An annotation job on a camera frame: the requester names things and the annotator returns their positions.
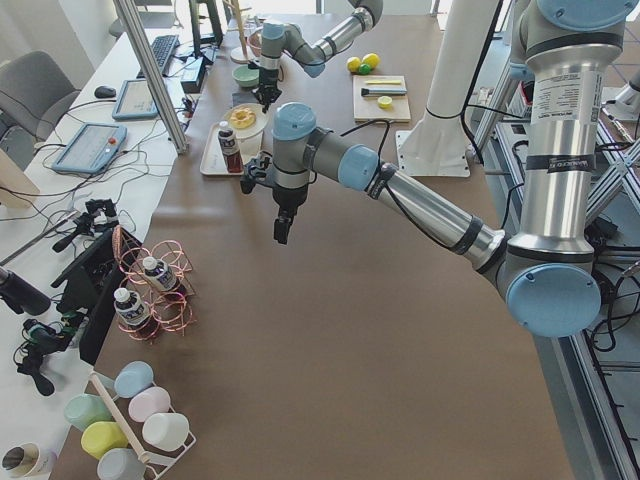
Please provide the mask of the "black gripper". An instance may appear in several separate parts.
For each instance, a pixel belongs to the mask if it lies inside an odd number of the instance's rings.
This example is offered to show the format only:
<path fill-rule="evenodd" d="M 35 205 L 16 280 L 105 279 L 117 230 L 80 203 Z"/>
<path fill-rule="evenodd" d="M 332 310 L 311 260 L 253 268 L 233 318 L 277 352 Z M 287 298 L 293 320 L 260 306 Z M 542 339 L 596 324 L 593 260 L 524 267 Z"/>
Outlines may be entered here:
<path fill-rule="evenodd" d="M 272 197 L 279 206 L 273 238 L 279 244 L 288 243 L 298 208 L 307 199 L 310 175 L 311 171 L 298 160 L 280 154 L 260 154 L 244 165 L 241 176 L 243 193 L 251 193 L 256 185 L 272 190 Z"/>
<path fill-rule="evenodd" d="M 249 69 L 258 71 L 258 86 L 253 94 L 262 106 L 262 112 L 267 113 L 271 104 L 281 95 L 278 87 L 280 58 L 261 57 L 258 61 L 252 60 Z"/>

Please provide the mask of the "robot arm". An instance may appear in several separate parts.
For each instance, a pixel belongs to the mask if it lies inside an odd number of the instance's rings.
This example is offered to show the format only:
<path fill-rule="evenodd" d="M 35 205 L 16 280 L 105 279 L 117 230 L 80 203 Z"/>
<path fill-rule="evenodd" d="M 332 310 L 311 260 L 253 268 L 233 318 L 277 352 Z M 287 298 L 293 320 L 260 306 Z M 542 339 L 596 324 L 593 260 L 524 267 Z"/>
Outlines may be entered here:
<path fill-rule="evenodd" d="M 509 235 L 455 205 L 372 149 L 320 127 L 300 102 L 277 108 L 273 152 L 253 158 L 240 185 L 271 190 L 274 237 L 288 239 L 309 178 L 319 174 L 397 210 L 423 234 L 467 258 L 531 333 L 566 337 L 601 308 L 584 236 L 605 69 L 621 54 L 631 1 L 528 1 L 512 49 L 534 76 L 524 198 Z"/>
<path fill-rule="evenodd" d="M 275 20 L 267 20 L 261 31 L 261 53 L 258 63 L 251 69 L 259 72 L 254 97 L 266 113 L 281 95 L 278 87 L 280 60 L 287 53 L 311 77 L 318 77 L 325 64 L 343 52 L 364 32 L 372 30 L 380 21 L 383 2 L 379 0 L 350 1 L 354 8 L 348 18 L 336 25 L 321 38 L 310 44 L 299 26 Z"/>

